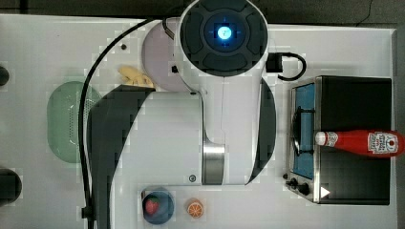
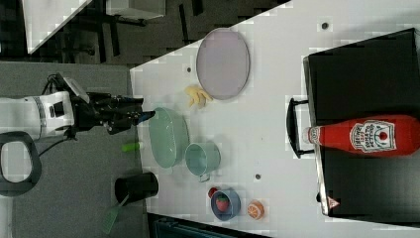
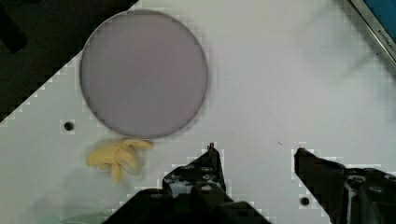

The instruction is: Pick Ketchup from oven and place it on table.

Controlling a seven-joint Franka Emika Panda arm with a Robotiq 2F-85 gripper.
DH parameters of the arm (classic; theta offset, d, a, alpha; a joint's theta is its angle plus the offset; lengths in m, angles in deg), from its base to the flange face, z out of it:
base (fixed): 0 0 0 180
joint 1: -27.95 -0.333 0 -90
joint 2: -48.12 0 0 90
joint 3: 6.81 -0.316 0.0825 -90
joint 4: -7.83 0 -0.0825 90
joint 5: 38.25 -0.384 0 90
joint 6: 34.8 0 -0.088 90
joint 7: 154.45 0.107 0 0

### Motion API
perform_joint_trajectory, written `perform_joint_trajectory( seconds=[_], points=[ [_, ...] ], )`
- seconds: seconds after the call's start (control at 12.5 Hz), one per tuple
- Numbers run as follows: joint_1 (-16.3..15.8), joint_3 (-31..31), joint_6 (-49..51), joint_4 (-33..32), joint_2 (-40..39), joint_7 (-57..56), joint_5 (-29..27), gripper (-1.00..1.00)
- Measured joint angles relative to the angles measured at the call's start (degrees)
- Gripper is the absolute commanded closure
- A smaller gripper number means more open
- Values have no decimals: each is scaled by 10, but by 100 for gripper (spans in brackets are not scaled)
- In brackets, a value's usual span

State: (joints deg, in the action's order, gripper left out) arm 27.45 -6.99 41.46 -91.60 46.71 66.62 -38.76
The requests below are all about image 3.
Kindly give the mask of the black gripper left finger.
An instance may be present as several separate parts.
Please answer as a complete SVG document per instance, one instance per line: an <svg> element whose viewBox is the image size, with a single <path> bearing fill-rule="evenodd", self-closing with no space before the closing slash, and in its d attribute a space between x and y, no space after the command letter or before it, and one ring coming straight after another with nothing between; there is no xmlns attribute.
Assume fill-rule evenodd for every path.
<svg viewBox="0 0 396 224"><path fill-rule="evenodd" d="M105 224L271 224L249 203L226 193L213 144L191 163L166 175L159 189L143 189Z"/></svg>

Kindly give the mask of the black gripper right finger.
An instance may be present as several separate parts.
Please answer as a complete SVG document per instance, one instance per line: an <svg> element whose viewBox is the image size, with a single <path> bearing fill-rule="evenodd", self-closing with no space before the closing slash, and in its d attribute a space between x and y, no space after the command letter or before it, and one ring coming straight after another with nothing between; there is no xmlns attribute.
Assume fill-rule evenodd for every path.
<svg viewBox="0 0 396 224"><path fill-rule="evenodd" d="M375 168L347 168L304 148L294 172L332 224L396 224L396 179Z"/></svg>

